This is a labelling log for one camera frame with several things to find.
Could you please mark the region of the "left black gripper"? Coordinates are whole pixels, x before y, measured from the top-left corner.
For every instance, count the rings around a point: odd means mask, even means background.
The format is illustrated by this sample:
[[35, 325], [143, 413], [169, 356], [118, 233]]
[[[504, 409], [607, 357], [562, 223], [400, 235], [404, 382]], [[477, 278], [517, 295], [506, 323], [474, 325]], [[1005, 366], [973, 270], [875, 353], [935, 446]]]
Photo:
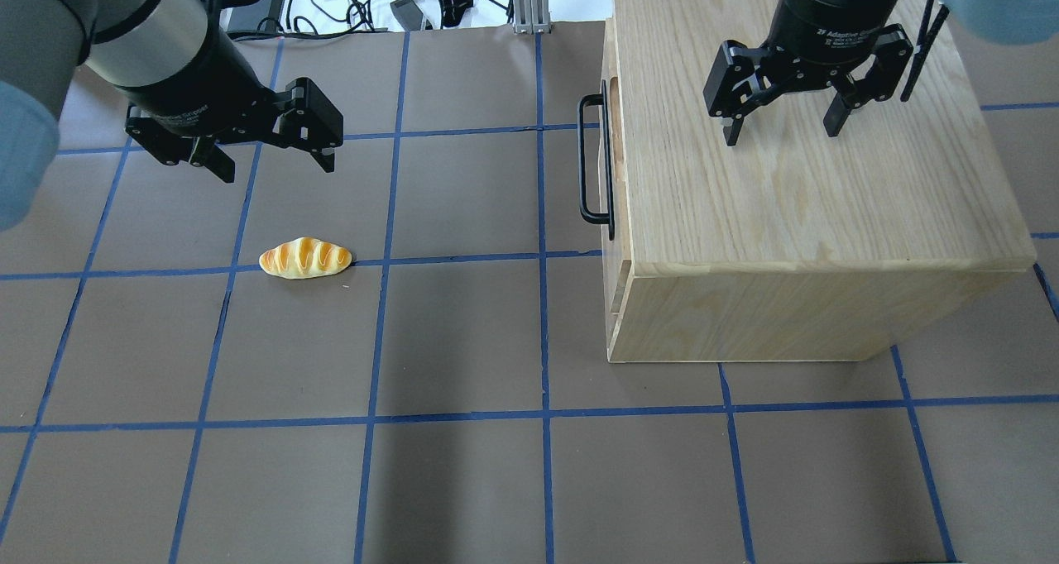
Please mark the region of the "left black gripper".
[[177, 74], [120, 90], [130, 101], [125, 131], [138, 146], [164, 165], [189, 162], [226, 184], [235, 182], [235, 162], [217, 142], [295, 148], [328, 174], [343, 145], [342, 113], [317, 83], [299, 77], [272, 92], [218, 26]]

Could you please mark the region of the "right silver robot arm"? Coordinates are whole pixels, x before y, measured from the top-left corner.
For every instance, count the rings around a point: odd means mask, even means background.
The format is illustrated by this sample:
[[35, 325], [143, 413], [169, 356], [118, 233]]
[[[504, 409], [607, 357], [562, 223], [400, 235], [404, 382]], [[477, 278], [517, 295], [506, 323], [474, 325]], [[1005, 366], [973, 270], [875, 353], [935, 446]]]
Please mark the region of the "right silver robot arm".
[[946, 19], [997, 44], [1029, 46], [1057, 33], [1057, 0], [927, 0], [915, 39], [890, 14], [898, 0], [779, 0], [764, 43], [723, 41], [703, 87], [712, 119], [736, 145], [744, 117], [784, 94], [832, 89], [828, 137], [857, 109], [909, 101]]

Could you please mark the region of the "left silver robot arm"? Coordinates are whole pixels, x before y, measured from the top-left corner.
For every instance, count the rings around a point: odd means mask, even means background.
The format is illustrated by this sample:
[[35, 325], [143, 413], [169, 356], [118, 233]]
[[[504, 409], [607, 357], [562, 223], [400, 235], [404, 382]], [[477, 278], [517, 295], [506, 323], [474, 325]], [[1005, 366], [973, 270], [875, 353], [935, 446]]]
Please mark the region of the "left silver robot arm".
[[130, 105], [125, 131], [164, 165], [234, 181], [228, 143], [295, 148], [334, 170], [343, 117], [320, 87], [269, 89], [220, 26], [257, 0], [1, 0], [1, 224], [20, 224], [60, 142], [75, 68]]

